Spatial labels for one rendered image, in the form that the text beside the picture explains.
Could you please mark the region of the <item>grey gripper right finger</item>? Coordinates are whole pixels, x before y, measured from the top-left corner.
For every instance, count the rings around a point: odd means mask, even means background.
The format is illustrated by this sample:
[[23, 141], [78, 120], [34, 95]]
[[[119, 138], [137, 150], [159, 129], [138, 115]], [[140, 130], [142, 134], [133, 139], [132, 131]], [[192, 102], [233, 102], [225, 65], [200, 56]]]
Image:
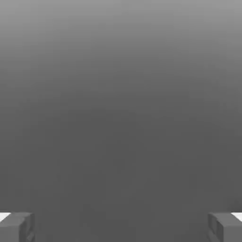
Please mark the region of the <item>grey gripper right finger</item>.
[[242, 242], [242, 212], [208, 213], [209, 242]]

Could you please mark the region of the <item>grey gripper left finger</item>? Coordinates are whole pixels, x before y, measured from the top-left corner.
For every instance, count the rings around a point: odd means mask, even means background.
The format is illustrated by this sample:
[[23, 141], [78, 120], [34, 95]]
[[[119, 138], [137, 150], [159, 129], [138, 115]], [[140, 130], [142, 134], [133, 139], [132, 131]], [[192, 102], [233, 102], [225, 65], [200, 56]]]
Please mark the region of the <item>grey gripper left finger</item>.
[[0, 242], [35, 242], [35, 215], [0, 212]]

